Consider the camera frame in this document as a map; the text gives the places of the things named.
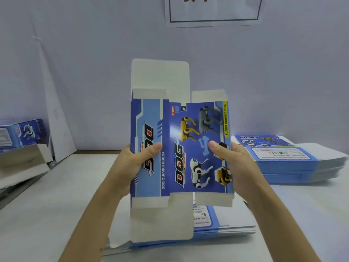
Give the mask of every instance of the person's left hand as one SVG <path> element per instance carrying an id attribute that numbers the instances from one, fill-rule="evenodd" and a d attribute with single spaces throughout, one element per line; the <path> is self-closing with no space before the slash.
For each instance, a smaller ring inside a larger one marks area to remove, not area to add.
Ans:
<path id="1" fill-rule="evenodd" d="M 115 189 L 121 193 L 121 197 L 128 195 L 131 181 L 138 174 L 142 163 L 153 158 L 161 149 L 162 143 L 158 142 L 140 153 L 133 154 L 130 151 L 130 145 L 127 145 L 111 166 L 106 180 L 110 184 L 115 184 Z"/>

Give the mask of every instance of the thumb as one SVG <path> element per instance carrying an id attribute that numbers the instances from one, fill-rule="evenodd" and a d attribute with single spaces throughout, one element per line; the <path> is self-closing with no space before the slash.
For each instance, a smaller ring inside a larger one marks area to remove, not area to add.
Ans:
<path id="1" fill-rule="evenodd" d="M 236 158 L 236 156 L 238 155 L 237 152 L 234 152 L 232 150 L 229 150 L 223 146 L 220 146 L 218 143 L 216 143 L 215 141 L 210 141 L 208 143 L 208 147 L 210 148 L 210 150 L 216 155 L 219 156 L 221 158 L 223 158 L 225 161 L 227 162 L 232 162 L 234 161 L 234 159 Z"/>
<path id="2" fill-rule="evenodd" d="M 153 158 L 155 155 L 157 155 L 162 149 L 162 143 L 157 142 L 151 146 L 148 146 L 140 153 L 135 154 L 136 161 L 138 164 L 142 164 L 146 160 Z"/>

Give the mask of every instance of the sign on wall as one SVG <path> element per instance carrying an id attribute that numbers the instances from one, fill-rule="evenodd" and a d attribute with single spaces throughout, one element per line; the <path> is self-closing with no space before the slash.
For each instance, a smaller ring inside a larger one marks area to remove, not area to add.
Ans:
<path id="1" fill-rule="evenodd" d="M 261 21 L 264 0 L 165 0 L 167 26 L 251 25 Z"/>

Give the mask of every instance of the tabletop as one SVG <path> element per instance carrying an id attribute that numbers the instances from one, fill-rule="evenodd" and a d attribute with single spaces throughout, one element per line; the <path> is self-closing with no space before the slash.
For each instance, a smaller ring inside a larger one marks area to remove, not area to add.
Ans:
<path id="1" fill-rule="evenodd" d="M 117 155 L 73 154 L 0 211 L 0 261 L 57 261 Z M 333 180 L 283 186 L 312 206 L 349 221 L 349 167 Z M 254 235 L 105 256 L 102 261 L 272 261 Z"/>

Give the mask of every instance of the black border frame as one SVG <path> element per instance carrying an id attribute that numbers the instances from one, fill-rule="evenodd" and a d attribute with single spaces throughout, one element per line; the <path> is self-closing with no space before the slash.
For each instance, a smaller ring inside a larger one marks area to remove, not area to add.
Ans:
<path id="1" fill-rule="evenodd" d="M 169 10 L 170 10 L 170 23 L 190 23 L 190 22 L 225 22 L 225 21 L 253 21 L 258 20 L 259 13 L 262 6 L 262 0 L 259 3 L 258 15 L 257 18 L 251 19 L 221 19 L 221 20 L 192 20 L 192 21 L 171 21 L 171 0 L 169 0 Z"/>

